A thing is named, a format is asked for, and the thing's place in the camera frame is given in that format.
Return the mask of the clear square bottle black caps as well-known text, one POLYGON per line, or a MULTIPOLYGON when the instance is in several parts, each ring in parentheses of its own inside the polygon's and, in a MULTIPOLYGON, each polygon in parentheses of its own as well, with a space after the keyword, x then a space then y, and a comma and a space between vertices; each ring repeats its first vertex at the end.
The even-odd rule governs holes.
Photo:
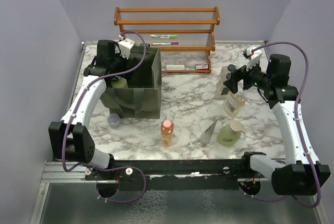
POLYGON ((221 72, 218 76, 218 82, 215 90, 215 97, 217 99, 225 99, 227 97, 229 89, 224 85, 224 82, 227 80, 228 73, 230 73, 235 69, 236 66, 233 64, 221 68, 221 72))

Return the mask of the green lotion pump bottle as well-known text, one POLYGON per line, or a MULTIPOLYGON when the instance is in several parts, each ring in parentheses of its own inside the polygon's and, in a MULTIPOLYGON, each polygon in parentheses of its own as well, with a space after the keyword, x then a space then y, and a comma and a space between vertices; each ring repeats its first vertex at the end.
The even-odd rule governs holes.
POLYGON ((120 77, 120 76, 112 77, 111 87, 113 87, 113 88, 128 88, 127 80, 124 77, 120 77))

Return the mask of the green canvas bag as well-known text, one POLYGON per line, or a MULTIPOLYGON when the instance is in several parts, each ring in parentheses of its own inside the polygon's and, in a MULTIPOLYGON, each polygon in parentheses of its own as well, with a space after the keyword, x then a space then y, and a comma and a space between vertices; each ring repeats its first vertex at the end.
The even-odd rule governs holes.
POLYGON ((146 48, 143 63, 124 75, 127 88, 108 87, 102 104, 124 118, 159 119, 161 111, 162 67, 159 48, 146 48))

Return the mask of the orange bottle pink cap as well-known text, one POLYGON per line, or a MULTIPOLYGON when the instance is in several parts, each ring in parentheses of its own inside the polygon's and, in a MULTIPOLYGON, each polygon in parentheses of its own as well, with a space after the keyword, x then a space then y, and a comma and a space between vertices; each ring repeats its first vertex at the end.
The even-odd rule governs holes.
POLYGON ((172 145, 173 130, 174 124, 172 121, 163 121, 163 123, 161 124, 161 141, 164 146, 169 147, 172 145))

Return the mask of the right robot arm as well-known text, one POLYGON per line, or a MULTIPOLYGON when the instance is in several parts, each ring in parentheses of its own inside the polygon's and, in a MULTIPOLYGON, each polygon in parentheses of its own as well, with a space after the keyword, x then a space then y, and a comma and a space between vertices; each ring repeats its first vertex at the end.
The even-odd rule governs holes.
POLYGON ((241 68, 228 66, 224 85, 232 93, 238 92, 239 81, 243 81, 244 90, 256 87, 264 92, 279 124, 285 150, 285 164, 270 159, 263 152, 246 152, 241 159, 240 172, 247 178, 260 173, 271 181, 278 195, 314 196, 329 178, 330 168, 321 164, 313 153, 303 123, 299 91, 288 84, 290 67, 290 58, 281 54, 270 56, 265 72, 258 58, 241 68))

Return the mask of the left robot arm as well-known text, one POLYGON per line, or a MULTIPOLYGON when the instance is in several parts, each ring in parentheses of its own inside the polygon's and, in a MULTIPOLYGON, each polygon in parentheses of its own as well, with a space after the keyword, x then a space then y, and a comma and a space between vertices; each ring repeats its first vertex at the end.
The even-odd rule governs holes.
POLYGON ((122 37, 120 41, 100 40, 97 54, 84 70, 81 88, 66 114, 58 122, 49 125, 52 151, 61 159, 64 171, 70 172, 66 161, 76 165, 95 167, 103 179, 115 174, 112 154, 102 152, 88 131, 93 111, 111 78, 128 74, 136 69, 126 69, 135 41, 122 37))

